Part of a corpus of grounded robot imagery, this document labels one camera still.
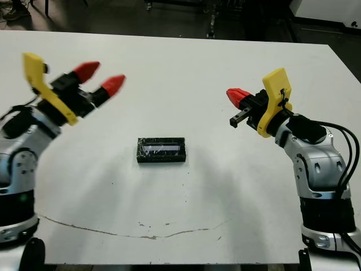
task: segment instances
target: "black cable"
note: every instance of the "black cable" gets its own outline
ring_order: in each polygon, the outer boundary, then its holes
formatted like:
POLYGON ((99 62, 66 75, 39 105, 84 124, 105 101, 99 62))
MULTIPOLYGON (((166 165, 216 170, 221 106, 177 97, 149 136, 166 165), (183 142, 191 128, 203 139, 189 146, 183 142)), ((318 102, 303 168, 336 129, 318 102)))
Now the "black cable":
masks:
POLYGON ((344 170, 344 172, 342 173, 340 180, 338 181, 337 187, 340 187, 342 184, 342 180, 345 178, 346 173, 349 171, 349 168, 351 166, 351 161, 352 161, 352 146, 351 146, 351 142, 349 140, 349 137, 347 136, 347 134, 345 133, 345 131, 340 130, 340 132, 344 135, 346 142, 347 142, 347 146, 349 147, 349 161, 347 162, 346 168, 344 170))
POLYGON ((317 124, 322 125, 322 126, 335 128, 337 130, 343 130, 346 133, 348 133, 355 142, 355 159, 354 159, 354 162, 353 162, 352 167, 350 169, 350 172, 346 176, 343 183, 340 186, 338 186, 337 189, 336 189, 335 198, 341 198, 342 193, 346 189, 347 184, 349 183, 352 175, 354 174, 354 172, 356 170, 356 167, 357 167, 357 163, 359 161, 359 156, 360 156, 360 144, 359 144, 359 141, 358 141, 357 137, 355 136, 355 134, 353 132, 351 132, 350 130, 348 130, 347 128, 345 128, 343 126, 340 126, 340 125, 337 125, 337 124, 334 124, 334 123, 326 123, 326 122, 323 122, 323 121, 314 121, 314 122, 316 122, 317 124))
POLYGON ((340 236, 353 251, 361 256, 361 248, 355 243, 355 241, 353 241, 348 233, 340 233, 340 236))
MULTIPOLYGON (((288 102, 288 98, 285 97, 284 89, 281 89, 281 94, 282 94, 282 101, 278 105, 282 106, 282 109, 289 115, 289 117, 293 117, 293 115, 287 110, 287 108, 285 106, 286 102, 288 102)), ((358 163, 359 156, 360 156, 360 145, 359 145, 358 139, 355 136, 355 134, 353 132, 351 132, 350 130, 348 130, 347 128, 337 125, 337 124, 334 124, 334 123, 326 123, 324 121, 314 121, 314 122, 317 123, 318 125, 335 128, 335 129, 339 130, 344 135, 347 145, 349 147, 349 161, 347 162, 347 166, 346 166, 344 172, 342 173, 340 180, 338 181, 337 188, 335 191, 335 198, 338 199, 338 198, 342 197, 342 193, 346 189, 347 184, 349 183, 354 171, 356 170, 357 163, 358 163), (350 169, 350 172, 347 176, 346 176, 346 174, 351 166, 353 151, 352 151, 352 146, 351 146, 350 140, 345 132, 347 132, 352 137, 352 139, 355 142, 355 148, 356 148, 355 159, 354 159, 353 165, 350 169)))
POLYGON ((16 109, 18 107, 26 107, 26 106, 29 106, 30 104, 32 104, 33 102, 36 101, 36 99, 38 98, 38 95, 36 95, 33 99, 31 99, 30 101, 28 101, 27 103, 24 103, 22 105, 19 105, 19 106, 13 106, 9 111, 7 111, 4 115, 2 115, 0 117, 0 121, 3 121, 5 119, 5 117, 11 113, 14 113, 15 111, 17 111, 16 109))
POLYGON ((282 94, 282 101, 278 104, 278 106, 282 106, 284 112, 286 112, 289 117, 292 117, 293 115, 286 108, 286 103, 288 102, 288 98, 286 98, 286 93, 284 89, 281 89, 281 94, 282 94))

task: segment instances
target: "white cabinet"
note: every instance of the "white cabinet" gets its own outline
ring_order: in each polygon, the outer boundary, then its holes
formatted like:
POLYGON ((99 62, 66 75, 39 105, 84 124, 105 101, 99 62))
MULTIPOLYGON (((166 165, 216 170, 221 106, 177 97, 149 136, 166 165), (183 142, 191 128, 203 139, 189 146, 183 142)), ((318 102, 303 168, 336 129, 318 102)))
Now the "white cabinet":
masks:
POLYGON ((293 0, 289 7, 296 17, 336 21, 353 28, 356 21, 361 28, 360 0, 293 0))

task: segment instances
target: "dark floor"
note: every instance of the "dark floor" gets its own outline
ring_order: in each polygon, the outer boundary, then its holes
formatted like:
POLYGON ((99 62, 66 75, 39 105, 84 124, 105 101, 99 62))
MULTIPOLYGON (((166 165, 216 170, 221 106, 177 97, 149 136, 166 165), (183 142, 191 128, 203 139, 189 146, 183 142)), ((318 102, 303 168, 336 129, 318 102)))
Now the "dark floor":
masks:
MULTIPOLYGON (((0 6, 6 7, 5 1, 7 0, 0 0, 0 6)), ((273 3, 275 0, 258 1, 273 3)), ((0 29, 206 38, 212 14, 212 5, 205 14, 203 8, 163 3, 154 3, 152 9, 147 11, 143 0, 88 0, 88 3, 89 6, 86 7, 82 0, 50 0, 48 19, 44 14, 45 0, 35 0, 35 8, 29 6, 31 18, 12 23, 0 19, 0 29)), ((284 17, 289 15, 284 9, 286 5, 282 8, 274 6, 276 5, 267 3, 260 10, 245 12, 236 20, 231 20, 230 15, 219 14, 215 24, 215 38, 292 42, 284 20, 284 17)), ((291 24, 298 41, 328 44, 361 81, 360 35, 343 33, 339 27, 300 24, 294 21, 291 24)))

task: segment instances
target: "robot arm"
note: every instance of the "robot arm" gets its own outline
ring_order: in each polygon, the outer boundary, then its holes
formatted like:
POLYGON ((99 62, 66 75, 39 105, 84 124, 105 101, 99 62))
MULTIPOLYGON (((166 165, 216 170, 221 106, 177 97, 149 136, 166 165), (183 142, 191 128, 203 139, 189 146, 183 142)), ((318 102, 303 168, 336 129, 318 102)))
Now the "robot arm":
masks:
POLYGON ((284 69, 263 79, 266 90, 255 96, 229 89, 231 102, 242 111, 230 119, 242 120, 263 137, 275 137, 293 163, 303 224, 301 270, 361 270, 361 232, 355 226, 350 186, 338 194, 346 165, 333 146, 333 134, 317 122, 294 114, 288 103, 291 88, 284 69))
POLYGON ((41 98, 36 106, 15 106, 0 119, 0 270, 39 270, 45 247, 32 238, 39 219, 34 213, 35 172, 44 149, 60 135, 65 123, 74 125, 111 98, 124 75, 109 78, 93 93, 79 88, 99 62, 84 63, 51 83, 43 82, 47 66, 37 55, 24 54, 25 76, 41 98))

